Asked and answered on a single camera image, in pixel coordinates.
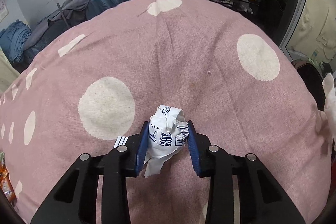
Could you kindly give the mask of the massage bed with blue sheets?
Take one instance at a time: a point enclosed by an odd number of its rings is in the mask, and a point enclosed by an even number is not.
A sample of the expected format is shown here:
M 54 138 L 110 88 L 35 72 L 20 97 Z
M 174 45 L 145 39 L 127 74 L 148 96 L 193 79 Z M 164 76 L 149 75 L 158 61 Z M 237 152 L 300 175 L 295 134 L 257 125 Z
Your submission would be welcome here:
M 1 50 L 14 69 L 21 73 L 62 33 L 126 1 L 129 0 L 66 0 L 34 30 L 21 20 L 1 30 Z

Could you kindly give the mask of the white printed paper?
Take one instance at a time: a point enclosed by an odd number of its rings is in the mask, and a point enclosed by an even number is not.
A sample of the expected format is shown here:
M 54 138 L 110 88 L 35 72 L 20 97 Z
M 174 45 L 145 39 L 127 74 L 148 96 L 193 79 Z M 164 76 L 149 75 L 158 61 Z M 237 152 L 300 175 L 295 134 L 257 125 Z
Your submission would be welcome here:
M 159 105 L 149 121 L 145 177 L 160 174 L 165 162 L 179 153 L 189 135 L 182 109 Z

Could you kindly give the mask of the orange snack wrapper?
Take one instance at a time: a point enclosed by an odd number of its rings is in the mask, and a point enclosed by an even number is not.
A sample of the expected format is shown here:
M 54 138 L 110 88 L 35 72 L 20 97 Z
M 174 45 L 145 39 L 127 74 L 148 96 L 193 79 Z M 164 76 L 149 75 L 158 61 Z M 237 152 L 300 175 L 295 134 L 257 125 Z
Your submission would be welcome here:
M 16 200 L 15 192 L 12 187 L 12 184 L 9 179 L 9 171 L 6 168 L 5 165 L 5 153 L 1 152 L 0 153 L 0 182 L 1 182 L 1 190 L 5 194 L 7 200 L 9 203 L 13 204 L 14 201 Z

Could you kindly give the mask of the cream hanging cloth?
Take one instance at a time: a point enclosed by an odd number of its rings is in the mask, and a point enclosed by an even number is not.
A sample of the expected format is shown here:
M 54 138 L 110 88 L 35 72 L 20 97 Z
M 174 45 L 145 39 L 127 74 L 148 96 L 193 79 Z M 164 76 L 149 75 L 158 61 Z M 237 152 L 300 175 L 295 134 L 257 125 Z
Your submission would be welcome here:
M 19 72 L 12 67 L 3 50 L 0 49 L 0 93 L 4 93 L 18 77 Z

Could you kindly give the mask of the dark brown trash bin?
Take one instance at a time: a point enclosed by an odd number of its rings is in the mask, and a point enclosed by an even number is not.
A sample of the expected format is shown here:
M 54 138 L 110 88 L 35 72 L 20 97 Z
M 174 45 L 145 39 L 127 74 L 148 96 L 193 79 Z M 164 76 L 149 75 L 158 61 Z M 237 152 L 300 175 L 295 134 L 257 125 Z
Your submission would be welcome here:
M 291 64 L 314 97 L 318 110 L 323 111 L 326 97 L 322 87 L 322 77 L 318 69 L 311 62 L 300 59 L 292 61 Z

